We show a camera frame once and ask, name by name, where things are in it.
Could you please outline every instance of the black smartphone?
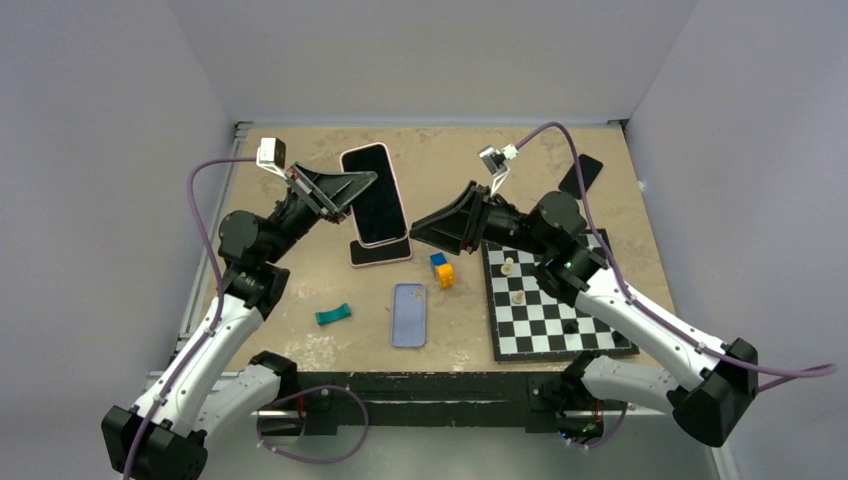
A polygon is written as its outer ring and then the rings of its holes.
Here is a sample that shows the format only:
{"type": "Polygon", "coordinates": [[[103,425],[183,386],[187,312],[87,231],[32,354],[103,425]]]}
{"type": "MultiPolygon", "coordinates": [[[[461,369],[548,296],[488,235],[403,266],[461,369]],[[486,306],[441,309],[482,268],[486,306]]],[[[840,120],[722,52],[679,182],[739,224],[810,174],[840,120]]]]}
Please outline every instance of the black smartphone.
{"type": "MultiPolygon", "coordinates": [[[[589,191],[589,187],[598,178],[604,164],[589,155],[580,155],[577,159],[580,162],[580,169],[583,171],[583,184],[586,191],[589,191]]],[[[583,198],[583,195],[580,194],[580,184],[577,183],[577,168],[574,165],[565,174],[565,178],[559,182],[559,191],[565,192],[578,200],[583,198]]]]}
{"type": "Polygon", "coordinates": [[[372,143],[348,150],[340,161],[345,172],[377,173],[377,180],[351,203],[359,243],[374,248],[407,238],[406,214],[386,145],[372,143]]]}
{"type": "Polygon", "coordinates": [[[356,240],[350,242],[350,265],[353,268],[400,262],[410,258],[412,246],[408,238],[374,248],[365,248],[356,240]]]}

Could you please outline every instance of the yellow block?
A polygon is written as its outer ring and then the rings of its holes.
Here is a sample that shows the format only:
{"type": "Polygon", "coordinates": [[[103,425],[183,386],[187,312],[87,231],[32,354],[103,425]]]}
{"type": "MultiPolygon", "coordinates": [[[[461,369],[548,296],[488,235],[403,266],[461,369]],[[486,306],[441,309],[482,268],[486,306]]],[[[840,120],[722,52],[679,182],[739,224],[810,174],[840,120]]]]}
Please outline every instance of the yellow block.
{"type": "Polygon", "coordinates": [[[448,288],[453,285],[453,267],[451,267],[450,263],[436,267],[436,278],[439,279],[439,284],[442,288],[448,288]]]}

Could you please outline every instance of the beige table surface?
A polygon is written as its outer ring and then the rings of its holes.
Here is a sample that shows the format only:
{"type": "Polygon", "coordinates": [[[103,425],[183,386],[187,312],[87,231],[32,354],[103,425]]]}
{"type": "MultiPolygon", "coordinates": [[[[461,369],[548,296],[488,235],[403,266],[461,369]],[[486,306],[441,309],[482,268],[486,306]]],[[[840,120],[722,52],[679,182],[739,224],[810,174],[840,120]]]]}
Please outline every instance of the beige table surface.
{"type": "MultiPolygon", "coordinates": [[[[477,157],[485,145],[502,147],[521,139],[524,128],[252,128],[241,154],[255,155],[261,137],[282,139],[287,162],[339,171],[339,154],[367,143],[384,142],[391,153],[409,222],[454,200],[469,180],[488,183],[477,157]]],[[[668,287],[642,203],[630,156],[619,128],[574,128],[580,153],[604,163],[589,192],[597,225],[607,229],[613,251],[628,281],[672,310],[668,287]]],[[[500,193],[521,211],[555,190],[572,160],[562,134],[549,130],[521,150],[500,193]]],[[[248,210],[268,215],[285,196],[281,178],[251,164],[241,164],[225,211],[248,210]]],[[[271,350],[298,363],[304,371],[508,371],[556,370],[564,362],[498,364],[494,361],[486,308],[480,251],[449,256],[456,284],[441,290],[429,267],[435,248],[412,242],[410,261],[351,268],[348,243],[353,222],[319,222],[281,259],[291,270],[282,300],[259,330],[230,362],[240,370],[254,354],[271,350]],[[427,287],[427,343],[419,349],[390,344],[394,285],[420,282],[427,287]],[[353,315],[320,327],[315,312],[347,302],[353,315]]],[[[205,304],[214,293],[207,288],[205,304]]],[[[630,361],[656,364],[646,354],[630,361]]]]}

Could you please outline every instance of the green plastic object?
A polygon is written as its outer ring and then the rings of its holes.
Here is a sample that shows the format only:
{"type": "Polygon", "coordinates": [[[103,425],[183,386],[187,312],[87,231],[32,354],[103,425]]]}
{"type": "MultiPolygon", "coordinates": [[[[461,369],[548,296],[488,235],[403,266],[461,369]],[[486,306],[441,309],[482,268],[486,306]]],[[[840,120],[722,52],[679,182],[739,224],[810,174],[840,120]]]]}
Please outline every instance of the green plastic object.
{"type": "Polygon", "coordinates": [[[346,303],[343,303],[341,307],[336,308],[335,310],[330,310],[329,312],[315,312],[315,320],[318,321],[318,325],[333,323],[349,316],[350,306],[346,303]]]}

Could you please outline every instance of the black and white checkered board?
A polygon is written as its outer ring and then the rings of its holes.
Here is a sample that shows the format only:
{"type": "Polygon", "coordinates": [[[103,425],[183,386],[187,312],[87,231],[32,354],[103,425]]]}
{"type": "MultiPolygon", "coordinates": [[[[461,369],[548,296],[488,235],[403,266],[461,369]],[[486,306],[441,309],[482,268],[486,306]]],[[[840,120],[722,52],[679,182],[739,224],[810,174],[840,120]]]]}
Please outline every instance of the black and white checkered board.
{"type": "MultiPolygon", "coordinates": [[[[609,245],[606,231],[599,229],[609,245]]],[[[600,247],[589,233],[581,236],[584,245],[600,247]]],[[[566,360],[584,350],[605,355],[632,355],[639,348],[596,318],[543,292],[533,277],[538,258],[527,252],[483,242],[483,268],[489,294],[489,323],[495,361],[566,360]],[[512,273],[505,277],[501,266],[513,260],[512,273]],[[512,297],[524,290],[524,302],[512,297]],[[577,321],[577,333],[565,333],[566,325],[577,321]]]]}

